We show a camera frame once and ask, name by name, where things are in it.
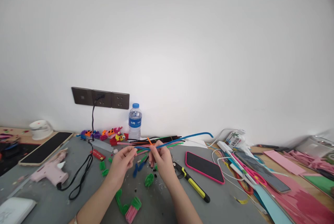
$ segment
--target wall outlet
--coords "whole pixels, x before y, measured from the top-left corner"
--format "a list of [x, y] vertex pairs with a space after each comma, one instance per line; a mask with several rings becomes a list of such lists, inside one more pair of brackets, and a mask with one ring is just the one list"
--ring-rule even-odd
[[119, 109], [129, 109], [130, 94], [128, 93], [111, 93], [111, 107]]
[[95, 102], [95, 106], [100, 107], [111, 107], [111, 92], [92, 90], [92, 100], [95, 101], [96, 98], [104, 95], [104, 98], [99, 99]]
[[72, 88], [74, 102], [76, 104], [88, 105], [88, 106], [93, 105], [91, 89], [80, 88], [80, 87], [71, 87], [71, 88]]

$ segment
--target red lighter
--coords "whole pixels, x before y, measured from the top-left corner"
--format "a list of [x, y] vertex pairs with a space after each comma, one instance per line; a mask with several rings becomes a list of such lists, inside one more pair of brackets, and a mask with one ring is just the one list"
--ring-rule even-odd
[[93, 149], [93, 156], [95, 156], [96, 158], [98, 158], [101, 161], [103, 161], [105, 159], [105, 156], [96, 149]]

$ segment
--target pink phone case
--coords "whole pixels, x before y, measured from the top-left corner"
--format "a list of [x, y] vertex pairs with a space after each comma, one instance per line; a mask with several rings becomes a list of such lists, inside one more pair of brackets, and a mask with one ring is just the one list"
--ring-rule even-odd
[[[211, 176], [208, 176], [207, 174], [205, 174], [205, 173], [203, 173], [203, 172], [197, 170], [196, 168], [193, 168], [193, 167], [189, 166], [189, 165], [187, 164], [187, 153], [191, 153], [191, 152], [186, 152], [186, 153], [185, 153], [185, 165], [186, 165], [187, 167], [189, 167], [190, 169], [192, 169], [192, 170], [194, 170], [194, 171], [200, 173], [201, 175], [204, 175], [205, 177], [208, 177], [209, 179], [211, 179], [211, 180], [213, 180], [213, 181], [215, 181], [215, 182], [217, 182], [217, 183], [219, 183], [219, 184], [221, 184], [221, 185], [224, 185], [224, 184], [225, 184], [225, 179], [224, 179], [224, 176], [223, 176], [223, 173], [222, 173], [222, 170], [221, 170], [220, 167], [219, 167], [219, 169], [220, 169], [220, 172], [222, 173], [222, 177], [223, 177], [224, 182], [221, 182], [221, 181], [219, 181], [219, 180], [216, 180], [215, 178], [212, 178]], [[202, 158], [201, 156], [198, 156], [198, 155], [196, 155], [196, 154], [194, 154], [194, 153], [191, 153], [191, 154], [193, 154], [193, 155], [195, 155], [195, 156], [197, 156], [197, 157], [200, 157], [201, 159], [204, 159], [204, 158]]]

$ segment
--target smartphone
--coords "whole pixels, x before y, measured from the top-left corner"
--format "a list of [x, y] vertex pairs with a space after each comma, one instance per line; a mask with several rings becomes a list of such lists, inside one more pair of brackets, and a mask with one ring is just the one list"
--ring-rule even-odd
[[249, 157], [244, 152], [235, 152], [234, 154], [239, 158], [239, 160], [241, 160], [248, 167], [250, 167], [259, 175], [261, 175], [276, 192], [287, 193], [291, 191], [291, 189], [287, 185], [285, 185], [282, 181], [280, 181], [268, 169], [259, 164], [257, 160], [253, 159], [252, 157]]
[[225, 183], [220, 166], [200, 156], [197, 156], [191, 152], [186, 152], [185, 165], [219, 184], [223, 185]]
[[30, 154], [18, 162], [19, 165], [37, 167], [43, 164], [51, 155], [62, 147], [73, 133], [59, 132], [51, 137], [48, 141], [37, 147]]

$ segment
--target pink scissors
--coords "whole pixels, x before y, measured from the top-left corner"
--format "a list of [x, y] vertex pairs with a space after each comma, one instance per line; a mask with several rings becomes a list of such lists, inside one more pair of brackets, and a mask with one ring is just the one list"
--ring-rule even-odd
[[248, 166], [246, 166], [244, 163], [242, 163], [237, 156], [235, 156], [232, 153], [233, 157], [239, 162], [239, 164], [245, 169], [245, 171], [253, 178], [253, 180], [257, 183], [257, 184], [261, 184], [263, 186], [267, 185], [266, 180], [259, 175], [257, 172], [253, 171], [252, 169], [250, 169]]

